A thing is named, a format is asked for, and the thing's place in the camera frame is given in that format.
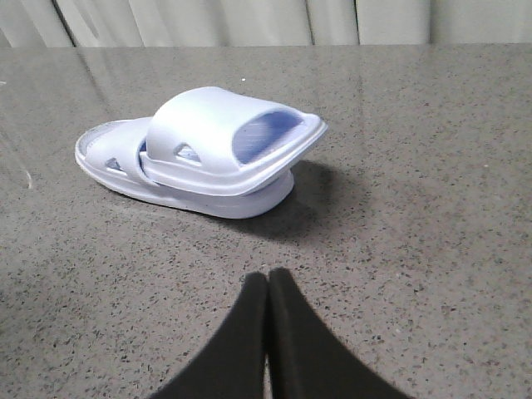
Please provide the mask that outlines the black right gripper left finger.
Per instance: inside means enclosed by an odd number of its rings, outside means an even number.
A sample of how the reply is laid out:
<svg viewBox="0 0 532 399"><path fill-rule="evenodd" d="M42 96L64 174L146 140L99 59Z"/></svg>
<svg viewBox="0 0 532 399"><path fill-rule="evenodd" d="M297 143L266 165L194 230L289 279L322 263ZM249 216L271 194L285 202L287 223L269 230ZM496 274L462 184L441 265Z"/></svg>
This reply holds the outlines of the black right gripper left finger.
<svg viewBox="0 0 532 399"><path fill-rule="evenodd" d="M207 344L153 398L262 398L268 282L250 273Z"/></svg>

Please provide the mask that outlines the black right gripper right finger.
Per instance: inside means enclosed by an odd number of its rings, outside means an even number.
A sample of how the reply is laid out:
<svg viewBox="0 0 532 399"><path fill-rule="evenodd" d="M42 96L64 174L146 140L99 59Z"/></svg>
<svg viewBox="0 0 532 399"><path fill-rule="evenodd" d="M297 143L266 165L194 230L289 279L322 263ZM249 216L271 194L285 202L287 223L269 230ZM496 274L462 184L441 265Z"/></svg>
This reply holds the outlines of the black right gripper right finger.
<svg viewBox="0 0 532 399"><path fill-rule="evenodd" d="M269 273L268 359L275 398L406 398L333 335L285 268Z"/></svg>

